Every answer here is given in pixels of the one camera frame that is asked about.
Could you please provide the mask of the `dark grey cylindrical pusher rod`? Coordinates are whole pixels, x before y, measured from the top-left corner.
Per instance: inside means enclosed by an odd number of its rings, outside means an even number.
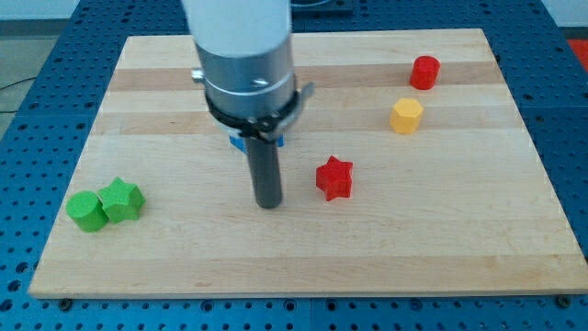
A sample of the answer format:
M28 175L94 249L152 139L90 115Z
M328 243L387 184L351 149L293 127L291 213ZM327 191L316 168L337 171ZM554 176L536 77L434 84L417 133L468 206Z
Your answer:
M274 209L282 201L277 143L245 138L244 144L256 203Z

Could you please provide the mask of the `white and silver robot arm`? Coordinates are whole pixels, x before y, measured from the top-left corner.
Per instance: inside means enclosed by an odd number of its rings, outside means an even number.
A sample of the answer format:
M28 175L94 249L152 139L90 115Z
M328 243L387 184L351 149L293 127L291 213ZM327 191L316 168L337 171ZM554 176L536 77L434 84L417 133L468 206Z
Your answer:
M300 114L289 0L182 0L209 113L244 140L257 204L282 201L277 141Z

